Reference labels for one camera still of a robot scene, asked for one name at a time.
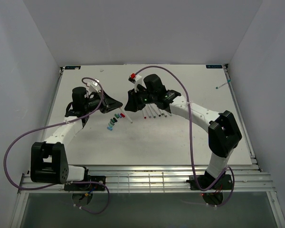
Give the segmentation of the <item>red cap marker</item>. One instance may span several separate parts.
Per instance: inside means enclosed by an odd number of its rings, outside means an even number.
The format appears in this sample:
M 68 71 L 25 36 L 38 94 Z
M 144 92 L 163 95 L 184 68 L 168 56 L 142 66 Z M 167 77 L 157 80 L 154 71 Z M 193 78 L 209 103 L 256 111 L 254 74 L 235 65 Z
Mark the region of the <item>red cap marker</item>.
M 146 119 L 147 118 L 147 115 L 146 115 L 146 112 L 144 109 L 142 109 L 142 114 L 143 114 L 143 118 Z

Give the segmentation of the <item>black cap marker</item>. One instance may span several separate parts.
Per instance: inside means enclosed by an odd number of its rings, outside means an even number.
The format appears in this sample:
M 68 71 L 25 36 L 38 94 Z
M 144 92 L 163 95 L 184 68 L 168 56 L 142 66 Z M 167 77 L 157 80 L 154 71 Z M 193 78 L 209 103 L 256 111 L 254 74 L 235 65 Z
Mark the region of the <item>black cap marker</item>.
M 156 109 L 156 111 L 157 111 L 157 113 L 158 113 L 158 116 L 161 116 L 162 114 L 161 114 L 159 108 L 158 108 L 158 107 L 155 107 L 155 109 Z

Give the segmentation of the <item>teal cap marker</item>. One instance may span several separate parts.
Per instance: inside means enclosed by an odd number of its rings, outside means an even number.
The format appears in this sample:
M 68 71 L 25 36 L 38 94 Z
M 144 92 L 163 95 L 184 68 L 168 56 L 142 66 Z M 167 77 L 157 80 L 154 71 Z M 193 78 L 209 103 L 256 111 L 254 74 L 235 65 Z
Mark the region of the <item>teal cap marker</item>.
M 217 86 L 216 89 L 220 89 L 221 87 L 228 85 L 230 83 L 230 81 L 231 81 L 230 79 L 227 80 L 227 82 L 223 83 L 222 85 Z

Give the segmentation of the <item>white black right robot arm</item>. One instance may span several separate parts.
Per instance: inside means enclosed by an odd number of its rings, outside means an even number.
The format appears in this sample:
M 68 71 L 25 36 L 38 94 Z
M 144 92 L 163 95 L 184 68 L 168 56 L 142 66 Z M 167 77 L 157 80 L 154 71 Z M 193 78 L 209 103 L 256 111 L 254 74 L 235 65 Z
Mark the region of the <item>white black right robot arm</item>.
M 222 183 L 233 150 L 242 139 L 234 115 L 230 111 L 219 113 L 189 102 L 187 96 L 167 90 L 156 74 L 145 78 L 131 74 L 128 80 L 134 88 L 128 91 L 126 111 L 137 112 L 146 105 L 154 104 L 160 110 L 189 120 L 189 127 L 196 124 L 208 134 L 212 152 L 209 165 L 204 175 L 194 176 L 194 182 L 195 187 L 202 191 L 217 188 Z

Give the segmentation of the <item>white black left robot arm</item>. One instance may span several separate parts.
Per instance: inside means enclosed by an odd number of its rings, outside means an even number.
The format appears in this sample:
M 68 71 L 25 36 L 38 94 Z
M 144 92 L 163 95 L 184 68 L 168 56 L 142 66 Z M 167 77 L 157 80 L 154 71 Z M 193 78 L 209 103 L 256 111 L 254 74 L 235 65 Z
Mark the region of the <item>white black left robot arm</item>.
M 88 189 L 91 178 L 86 175 L 86 168 L 68 164 L 66 147 L 85 127 L 89 113 L 99 110 L 106 114 L 122 106 L 123 103 L 105 92 L 93 91 L 88 94 L 84 87 L 74 88 L 72 102 L 66 107 L 63 125 L 43 142 L 36 142 L 31 147 L 31 180 L 50 184 L 74 181 L 79 189 Z

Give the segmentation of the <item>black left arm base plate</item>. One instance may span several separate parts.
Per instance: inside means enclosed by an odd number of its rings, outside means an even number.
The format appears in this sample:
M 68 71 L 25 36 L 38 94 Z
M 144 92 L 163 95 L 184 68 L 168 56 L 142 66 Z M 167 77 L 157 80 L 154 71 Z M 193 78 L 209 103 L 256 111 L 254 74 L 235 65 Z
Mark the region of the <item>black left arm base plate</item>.
M 70 183 L 70 184 L 64 185 L 64 190 L 65 191 L 86 191 L 86 192 L 91 191 L 91 190 L 95 190 L 95 191 L 104 191 L 105 190 L 105 187 L 102 186 L 102 184 L 105 185 L 105 182 L 106 182 L 105 176 L 87 175 L 82 180 L 82 182 L 91 182 L 91 181 L 97 182 L 97 184 L 94 184 L 94 183 L 88 183 L 88 184 Z

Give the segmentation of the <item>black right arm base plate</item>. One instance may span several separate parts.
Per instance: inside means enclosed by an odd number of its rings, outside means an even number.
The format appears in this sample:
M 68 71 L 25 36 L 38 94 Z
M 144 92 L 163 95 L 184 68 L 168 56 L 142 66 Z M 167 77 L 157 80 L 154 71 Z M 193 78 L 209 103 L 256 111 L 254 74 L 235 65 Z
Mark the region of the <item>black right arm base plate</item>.
M 211 176 L 198 175 L 197 176 L 198 183 L 202 189 L 206 189 L 215 179 Z M 186 180 L 187 183 L 190 184 L 191 190 L 200 190 L 197 186 L 197 183 L 194 179 L 193 175 L 189 176 L 189 179 Z M 233 186 L 233 180 L 231 175 L 224 174 L 220 179 L 210 188 L 211 190 L 231 190 Z

